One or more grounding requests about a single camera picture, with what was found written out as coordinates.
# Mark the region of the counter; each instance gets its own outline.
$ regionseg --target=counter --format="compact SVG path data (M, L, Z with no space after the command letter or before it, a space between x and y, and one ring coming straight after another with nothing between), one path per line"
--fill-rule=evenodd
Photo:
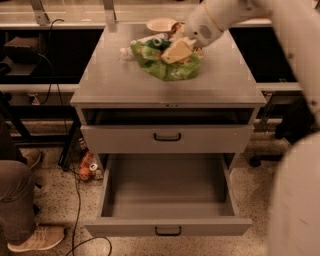
M104 30L71 104L104 173L93 236L241 235L230 172L265 105L227 31L198 77L163 82L123 62L144 25Z

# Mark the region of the drawer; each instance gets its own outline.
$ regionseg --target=drawer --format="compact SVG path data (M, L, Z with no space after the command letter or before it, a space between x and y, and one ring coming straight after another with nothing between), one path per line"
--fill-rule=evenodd
M219 154L109 155L97 217L104 236L242 235L229 172Z
M252 125L82 126L94 153L240 153Z

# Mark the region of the wire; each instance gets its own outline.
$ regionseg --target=wire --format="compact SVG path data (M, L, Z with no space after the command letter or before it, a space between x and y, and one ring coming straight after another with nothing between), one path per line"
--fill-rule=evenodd
M81 246L81 245L83 245L83 244L85 244L85 243L87 243L87 242L90 242L90 241L92 241L92 240L95 240L95 239L105 239L105 240L108 241L109 247L110 247L108 256L110 256L111 253L112 253L112 244L111 244L111 241L110 241L108 238L106 238L106 237L93 237L93 238L89 238L89 239L87 239L87 240L85 240L85 241L82 241L82 242L80 242L80 243L77 244L77 245L74 244L75 234L76 234L77 226L78 226L78 223L79 223L79 217L80 217L81 205L82 205L82 204L81 204L81 194L80 194L80 189L79 189L80 178L79 178L79 174L75 171L75 169L73 169L73 168L68 168L68 169L69 169L69 171L71 171L71 172L73 173L74 178L75 178L75 179L74 179L74 180L75 180L75 187L76 187L76 192L77 192L79 204L78 204L78 212L77 212L76 222L75 222L75 224L74 224L73 231L72 231L72 242L71 242L71 243L72 243L72 248L71 248L71 250L66 254L66 256L68 256L70 253L72 253L72 255L74 256L74 250L75 250L76 248L78 248L79 246Z
M53 30L53 24L58 22L58 21L64 22L63 19L55 19L53 22L51 22L50 29L49 29L49 36L48 36L48 48L49 48L49 50L48 50L48 52L51 52L51 53L52 53L51 31ZM40 105L43 105L48 101L50 93L51 93L52 80L53 80L53 77L56 76L54 68L53 68L53 65L51 64L51 61L45 56L45 54L38 54L38 56L40 56L41 58L45 59L46 62L49 64L49 66L51 68L51 76L50 76L50 84L49 84L49 89L48 89L46 98L45 98L45 100L43 102L40 102Z
M51 48L51 30L53 28L53 24L57 21L64 21L62 19L56 19L54 20L52 23L51 23L51 26L50 26L50 31L49 31L49 51L52 52L52 48ZM48 92L47 92L47 95L46 95L46 98L43 102L40 103L40 105L43 105L45 104L48 99L49 99L49 96L50 96L50 93L51 93L51 87L52 87L52 80L53 78L56 76L56 73L55 73L55 70L54 70L54 67L51 63L51 61L45 56L45 55L42 55L42 54L38 54L41 58L43 58L47 63L48 65L50 66L50 69L51 69L51 78L50 78L50 85L49 85L49 89L48 89ZM61 95L61 91L60 91L60 86L59 84L57 83L57 89L58 89L58 94L59 94L59 99L60 99L60 104L62 107L64 107L64 104L63 104L63 99L62 99L62 95ZM64 128L65 128L65 132L66 132L66 135L68 134L68 129L67 129L67 124L66 124L66 117L64 116ZM92 241L92 240L95 240L95 239L105 239L108 241L109 243L109 246L110 246L110 250L109 250L109 253L108 253L108 256L111 255L112 253L112 244L111 244L111 241L106 238L106 237L93 237L93 238L90 238L90 239L87 239L77 245L75 245L75 234L76 234L76 230L77 230L77 226L78 226L78 223L79 223L79 217L80 217L80 212L81 212L81 194L80 194L80 189L79 189L79 184L80 184L80 177L79 177L79 174L75 171L76 168L68 168L69 171L71 171L71 173L74 175L74 181L75 181L75 188L76 188L76 193L77 193L77 196L78 196L78 211L77 211L77 217L76 217L76 221L75 221L75 224L74 224L74 227L73 227L73 231L72 231L72 241L71 241L71 245L72 245L72 248L71 250L66 254L66 256L68 256L70 253L72 253L72 255L74 256L74 250L76 248L78 248L79 246L89 242L89 241Z

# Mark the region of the shoe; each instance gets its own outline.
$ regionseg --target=shoe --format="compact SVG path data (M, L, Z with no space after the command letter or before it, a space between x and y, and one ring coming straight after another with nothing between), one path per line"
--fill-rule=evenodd
M36 230L21 245L8 244L12 252L49 250L59 244L64 238L64 228L59 226L37 226Z
M41 152L39 149L31 148L28 149L26 154L23 155L27 159L27 166L32 169L39 163L41 159Z

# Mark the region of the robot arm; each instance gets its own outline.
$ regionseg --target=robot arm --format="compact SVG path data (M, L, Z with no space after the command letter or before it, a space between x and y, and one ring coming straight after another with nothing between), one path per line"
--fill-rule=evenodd
M232 24L268 13L304 97L320 124L320 15L310 0L207 0L186 20L185 33L199 47L213 43ZM275 179L268 255L313 256L320 251L320 136L296 143Z
M185 34L196 39L196 47L206 47L233 24L265 13L252 0L211 0L200 4L187 18Z
M233 24L266 13L320 124L320 15L310 0L207 0L186 19L185 34L206 47Z

